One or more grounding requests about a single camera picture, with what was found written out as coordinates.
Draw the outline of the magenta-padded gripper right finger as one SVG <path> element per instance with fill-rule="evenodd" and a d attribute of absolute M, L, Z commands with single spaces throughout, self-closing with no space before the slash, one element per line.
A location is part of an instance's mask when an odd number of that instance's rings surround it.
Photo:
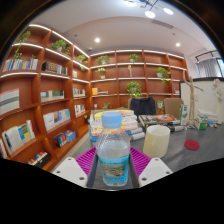
<path fill-rule="evenodd" d="M 150 158 L 133 147 L 130 148 L 129 165 L 134 188 L 143 187 L 172 174 L 170 168 L 160 158 Z"/>

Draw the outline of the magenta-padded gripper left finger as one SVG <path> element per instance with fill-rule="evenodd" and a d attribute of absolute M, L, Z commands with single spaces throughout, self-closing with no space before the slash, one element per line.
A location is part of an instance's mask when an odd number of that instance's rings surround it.
<path fill-rule="evenodd" d="M 67 157 L 53 172 L 67 181 L 84 188 L 92 188 L 97 167 L 96 148 L 93 147 L 76 158 Z"/>

